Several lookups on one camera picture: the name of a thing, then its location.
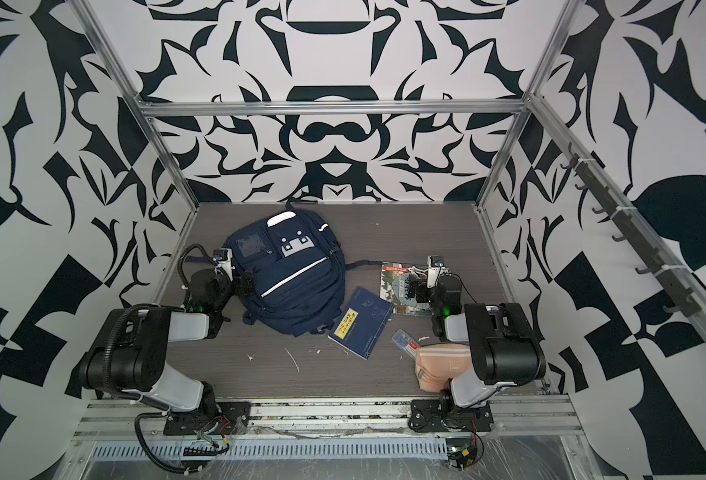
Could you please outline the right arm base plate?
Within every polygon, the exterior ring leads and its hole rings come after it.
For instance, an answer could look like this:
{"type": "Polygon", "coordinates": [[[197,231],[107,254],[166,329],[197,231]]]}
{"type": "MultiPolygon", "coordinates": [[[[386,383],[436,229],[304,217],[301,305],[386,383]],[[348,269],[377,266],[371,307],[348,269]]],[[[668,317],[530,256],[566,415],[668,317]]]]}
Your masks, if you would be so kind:
{"type": "Polygon", "coordinates": [[[477,432],[494,428],[494,417],[488,406],[459,408],[450,401],[412,400],[408,428],[418,433],[477,432]]]}

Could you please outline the navy blue student backpack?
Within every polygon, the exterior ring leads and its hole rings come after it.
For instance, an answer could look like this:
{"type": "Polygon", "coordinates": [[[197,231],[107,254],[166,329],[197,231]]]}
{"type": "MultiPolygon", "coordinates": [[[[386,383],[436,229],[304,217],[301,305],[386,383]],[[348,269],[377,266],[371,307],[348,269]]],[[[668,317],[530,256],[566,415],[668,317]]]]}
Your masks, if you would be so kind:
{"type": "MultiPolygon", "coordinates": [[[[247,324],[261,322],[295,337],[330,330],[342,314],[346,273],[375,260],[345,261],[340,241],[317,213],[291,205],[231,234],[221,248],[232,250],[232,297],[245,307],[247,324]]],[[[200,244],[189,246],[177,264],[185,290],[184,262],[200,244]]]]}

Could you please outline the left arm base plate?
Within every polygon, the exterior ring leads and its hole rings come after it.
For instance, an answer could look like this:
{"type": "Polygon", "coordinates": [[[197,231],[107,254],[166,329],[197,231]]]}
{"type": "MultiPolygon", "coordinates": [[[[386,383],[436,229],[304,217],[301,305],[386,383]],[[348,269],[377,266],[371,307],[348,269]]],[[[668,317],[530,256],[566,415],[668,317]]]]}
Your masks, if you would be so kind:
{"type": "Polygon", "coordinates": [[[166,420],[166,436],[235,434],[249,425],[252,403],[248,401],[218,402],[210,412],[199,408],[190,412],[172,412],[166,420]]]}

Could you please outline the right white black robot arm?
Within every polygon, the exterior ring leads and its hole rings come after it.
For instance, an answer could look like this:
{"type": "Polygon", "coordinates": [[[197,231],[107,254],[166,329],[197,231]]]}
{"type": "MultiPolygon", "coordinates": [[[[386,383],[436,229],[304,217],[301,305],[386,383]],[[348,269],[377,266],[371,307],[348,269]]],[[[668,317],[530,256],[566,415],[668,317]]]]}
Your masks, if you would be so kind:
{"type": "Polygon", "coordinates": [[[407,296],[430,307],[439,342],[414,345],[421,390],[446,394],[459,408],[478,408],[501,391],[542,379],[546,359],[518,303],[464,303],[453,273],[411,280],[407,296]]]}

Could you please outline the illustrated comic picture book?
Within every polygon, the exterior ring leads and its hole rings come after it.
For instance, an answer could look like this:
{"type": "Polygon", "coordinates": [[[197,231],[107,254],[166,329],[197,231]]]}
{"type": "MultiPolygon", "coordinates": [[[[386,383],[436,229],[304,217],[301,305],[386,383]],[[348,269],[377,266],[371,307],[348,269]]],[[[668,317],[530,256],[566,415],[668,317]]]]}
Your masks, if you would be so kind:
{"type": "Polygon", "coordinates": [[[420,264],[383,262],[380,276],[380,298],[393,304],[394,313],[414,317],[430,317],[426,293],[418,292],[428,279],[428,267],[420,264]]]}

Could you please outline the navy blue notebook yellow label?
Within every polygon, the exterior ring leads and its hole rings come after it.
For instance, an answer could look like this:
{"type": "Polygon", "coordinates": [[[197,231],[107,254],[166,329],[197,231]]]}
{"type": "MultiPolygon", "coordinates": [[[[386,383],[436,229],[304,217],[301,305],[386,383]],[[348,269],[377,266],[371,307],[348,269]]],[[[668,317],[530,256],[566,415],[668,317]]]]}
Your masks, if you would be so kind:
{"type": "Polygon", "coordinates": [[[328,338],[368,360],[393,311],[394,305],[391,302],[358,287],[328,338]]]}

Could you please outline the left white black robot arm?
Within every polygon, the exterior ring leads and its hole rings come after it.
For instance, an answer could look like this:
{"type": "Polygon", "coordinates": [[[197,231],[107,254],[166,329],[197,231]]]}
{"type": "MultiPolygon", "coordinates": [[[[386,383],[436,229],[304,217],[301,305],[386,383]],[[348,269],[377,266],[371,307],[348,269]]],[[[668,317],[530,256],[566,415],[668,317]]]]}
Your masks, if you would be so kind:
{"type": "Polygon", "coordinates": [[[233,288],[232,276],[215,267],[193,274],[181,307],[138,304],[112,310],[78,365],[82,387],[165,412],[214,416],[213,387],[171,366],[167,353],[172,343],[217,337],[228,321],[223,309],[233,288]]]}

